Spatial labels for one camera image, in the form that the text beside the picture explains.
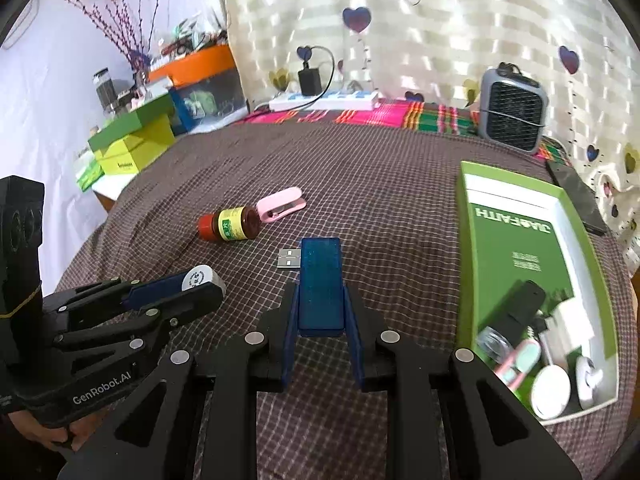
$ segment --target yellow bottle label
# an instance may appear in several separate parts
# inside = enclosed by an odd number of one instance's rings
[[[231,240],[246,240],[244,231],[242,231],[242,209],[244,209],[244,207],[225,209],[220,212],[218,216],[218,230],[225,242],[230,242]]]

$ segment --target human hand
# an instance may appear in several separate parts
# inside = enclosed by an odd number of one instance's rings
[[[84,444],[89,437],[94,434],[95,430],[98,429],[108,412],[107,408],[103,408],[95,413],[84,416],[80,420],[72,422],[69,425],[69,430],[74,436],[74,439],[71,442],[71,449],[78,451],[78,449],[82,447],[82,444]]]
[[[56,444],[62,444],[68,438],[65,428],[45,428],[27,411],[9,413],[9,420],[24,438],[39,442],[52,450],[56,449]]]

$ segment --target mini air cooler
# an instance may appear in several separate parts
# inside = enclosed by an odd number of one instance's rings
[[[500,63],[482,77],[478,134],[535,153],[540,145],[549,98],[540,83],[512,64]]]

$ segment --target orange box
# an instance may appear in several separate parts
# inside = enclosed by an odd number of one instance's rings
[[[153,70],[149,81],[169,76],[176,88],[192,85],[236,66],[228,45],[212,46]]]

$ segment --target green box lid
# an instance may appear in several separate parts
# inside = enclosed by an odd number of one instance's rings
[[[143,104],[123,116],[116,118],[113,123],[105,126],[100,132],[89,139],[89,147],[96,152],[107,148],[116,140],[138,131],[162,114],[174,110],[174,101],[169,94]]]

